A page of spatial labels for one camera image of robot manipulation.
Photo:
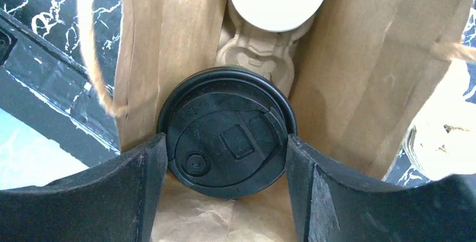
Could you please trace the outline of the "single pulp cup carrier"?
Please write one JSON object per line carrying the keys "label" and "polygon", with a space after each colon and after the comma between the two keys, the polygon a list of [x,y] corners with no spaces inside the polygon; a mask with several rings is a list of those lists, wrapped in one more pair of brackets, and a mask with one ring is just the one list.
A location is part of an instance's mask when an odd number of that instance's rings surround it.
{"label": "single pulp cup carrier", "polygon": [[227,2],[227,10],[235,27],[235,35],[218,49],[215,67],[244,67],[263,76],[288,97],[295,77],[290,51],[296,47],[296,41],[310,30],[315,15],[311,15],[294,30],[275,33],[259,29],[245,21],[231,0]]}

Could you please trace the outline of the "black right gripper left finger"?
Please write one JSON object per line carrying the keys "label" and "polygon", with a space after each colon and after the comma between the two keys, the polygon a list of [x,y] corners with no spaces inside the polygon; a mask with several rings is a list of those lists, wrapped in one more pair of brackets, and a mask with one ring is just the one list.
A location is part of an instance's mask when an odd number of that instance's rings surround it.
{"label": "black right gripper left finger", "polygon": [[1,191],[2,241],[149,241],[167,169],[166,138],[45,186]]}

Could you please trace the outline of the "single black cup lid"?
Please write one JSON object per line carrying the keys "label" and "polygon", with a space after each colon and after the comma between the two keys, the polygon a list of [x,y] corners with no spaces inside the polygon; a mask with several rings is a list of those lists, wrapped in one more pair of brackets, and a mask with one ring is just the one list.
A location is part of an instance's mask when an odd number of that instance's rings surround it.
{"label": "single black cup lid", "polygon": [[168,169],[183,185],[237,199],[281,177],[297,124],[289,101],[270,81],[243,67],[220,66],[174,88],[157,132],[166,136]]}

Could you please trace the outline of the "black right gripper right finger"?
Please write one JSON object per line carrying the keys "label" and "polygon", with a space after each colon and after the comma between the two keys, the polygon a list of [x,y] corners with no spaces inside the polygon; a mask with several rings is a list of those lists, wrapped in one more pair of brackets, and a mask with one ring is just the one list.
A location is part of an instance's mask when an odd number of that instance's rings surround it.
{"label": "black right gripper right finger", "polygon": [[475,240],[474,175],[403,188],[290,135],[286,176],[298,241]]}

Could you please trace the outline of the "green paper bag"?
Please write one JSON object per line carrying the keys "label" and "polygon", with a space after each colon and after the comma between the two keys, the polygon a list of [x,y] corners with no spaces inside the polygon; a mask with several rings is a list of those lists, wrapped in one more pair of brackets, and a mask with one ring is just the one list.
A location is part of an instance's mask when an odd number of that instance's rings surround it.
{"label": "green paper bag", "polygon": [[[164,102],[179,83],[215,67],[217,51],[234,37],[235,27],[228,0],[121,0],[110,92],[97,59],[93,1],[77,0],[81,55],[126,153],[164,134],[157,132]],[[383,181],[412,120],[449,66],[473,59],[475,50],[460,43],[472,3],[324,0],[290,51],[295,77],[286,98],[297,124],[290,135]],[[167,163],[149,241],[298,241],[286,160],[272,185],[237,199],[186,187]]]}

